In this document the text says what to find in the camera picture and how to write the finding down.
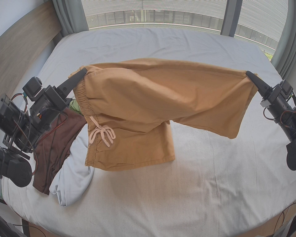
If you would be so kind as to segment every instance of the headboard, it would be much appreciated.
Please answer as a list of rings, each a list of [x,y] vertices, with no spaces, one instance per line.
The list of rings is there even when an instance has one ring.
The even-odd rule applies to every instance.
[[[12,96],[26,70],[61,29],[53,3],[47,1],[0,36],[0,95]]]

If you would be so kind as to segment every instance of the clothing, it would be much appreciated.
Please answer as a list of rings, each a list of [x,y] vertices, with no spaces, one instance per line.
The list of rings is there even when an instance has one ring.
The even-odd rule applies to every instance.
[[[83,116],[79,104],[77,103],[77,100],[72,100],[69,104],[69,109],[73,110],[76,113],[79,113],[80,115]]]
[[[70,147],[69,157],[49,187],[49,191],[57,195],[60,206],[70,206],[78,201],[91,182],[94,167],[84,166],[88,140],[85,124]]]
[[[85,118],[80,114],[69,108],[66,108],[64,112],[68,115],[65,123],[41,141],[35,149],[39,166],[34,175],[33,187],[47,195],[55,175],[61,169],[65,159],[70,155],[72,142],[86,124]],[[64,115],[59,115],[52,123],[50,131],[64,119]]]
[[[257,91],[246,71],[203,63],[144,58],[83,67],[73,91],[89,136],[97,129],[85,165],[103,170],[174,160],[170,120],[235,138]]]

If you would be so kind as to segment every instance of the green garment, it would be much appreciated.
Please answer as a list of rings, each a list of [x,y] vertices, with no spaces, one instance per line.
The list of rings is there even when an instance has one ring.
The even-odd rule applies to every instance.
[[[80,106],[76,100],[72,100],[70,102],[69,109],[71,109],[71,110],[75,111],[76,113],[79,113],[83,116],[83,114],[81,113],[81,110],[80,110]]]

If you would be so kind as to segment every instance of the bed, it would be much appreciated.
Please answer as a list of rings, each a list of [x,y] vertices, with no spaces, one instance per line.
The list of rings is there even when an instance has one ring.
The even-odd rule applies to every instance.
[[[40,39],[38,50],[59,27]],[[25,50],[32,61],[34,48]],[[38,77],[44,87],[59,85],[81,65],[141,57],[250,70],[271,86],[281,80],[255,44],[173,28],[116,28],[66,36]],[[1,77],[6,80],[1,90],[12,94],[28,66],[10,82],[14,87]],[[172,122],[176,160],[121,172],[95,169],[82,198],[69,207],[59,206],[55,195],[38,192],[32,182],[19,188],[5,177],[3,198],[25,220],[61,236],[236,236],[274,217],[296,197],[296,175],[286,165],[289,141],[278,125],[263,117],[260,101],[257,93],[233,140]],[[34,159],[30,164],[35,166]]]

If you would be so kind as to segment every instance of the gray curtain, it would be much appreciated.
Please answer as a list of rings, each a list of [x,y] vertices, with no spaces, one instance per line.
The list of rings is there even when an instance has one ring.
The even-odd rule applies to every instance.
[[[52,0],[52,2],[62,25],[62,37],[89,30],[81,0]]]
[[[296,0],[288,1],[288,15],[286,24],[278,43],[272,65],[283,79],[288,81],[296,78]]]

